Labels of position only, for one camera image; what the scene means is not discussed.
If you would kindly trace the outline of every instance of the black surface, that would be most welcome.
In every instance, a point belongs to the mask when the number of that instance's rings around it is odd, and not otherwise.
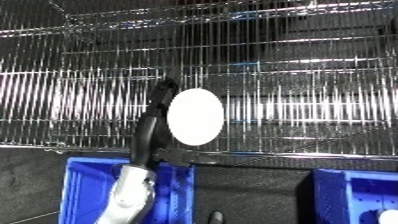
[[[0,150],[0,223],[59,210],[66,156],[41,150]],[[54,216],[22,223],[56,223]]]
[[[198,167],[195,222],[217,210],[227,224],[315,223],[313,168],[396,171],[397,162],[268,158],[254,167]]]

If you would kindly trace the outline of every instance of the wire mesh rack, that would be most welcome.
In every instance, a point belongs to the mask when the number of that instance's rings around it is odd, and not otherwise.
[[[177,68],[182,90],[208,89],[225,109],[219,137],[193,150],[396,158],[397,1],[5,0],[0,10],[1,147],[126,151],[148,94]]]

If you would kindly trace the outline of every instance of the metal wire shelf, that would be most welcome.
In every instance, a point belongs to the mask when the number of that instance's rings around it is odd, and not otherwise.
[[[209,89],[226,111],[192,150],[396,158],[396,1],[0,4],[2,147],[126,151],[177,66],[181,89]]]

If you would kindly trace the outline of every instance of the blue bin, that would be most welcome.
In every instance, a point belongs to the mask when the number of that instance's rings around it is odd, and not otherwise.
[[[398,209],[397,173],[321,169],[314,181],[318,224],[378,224],[378,212]]]
[[[60,224],[94,223],[107,205],[109,191],[126,159],[70,158],[66,166]],[[156,198],[146,224],[192,223],[194,168],[161,164]]]

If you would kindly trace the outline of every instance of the white ping pong ball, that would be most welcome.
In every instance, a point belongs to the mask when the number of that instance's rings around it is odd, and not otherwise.
[[[179,93],[171,102],[167,123],[174,137],[191,146],[212,141],[224,124],[224,109],[210,91],[189,89]]]
[[[396,224],[398,223],[398,210],[386,210],[379,216],[379,224]]]

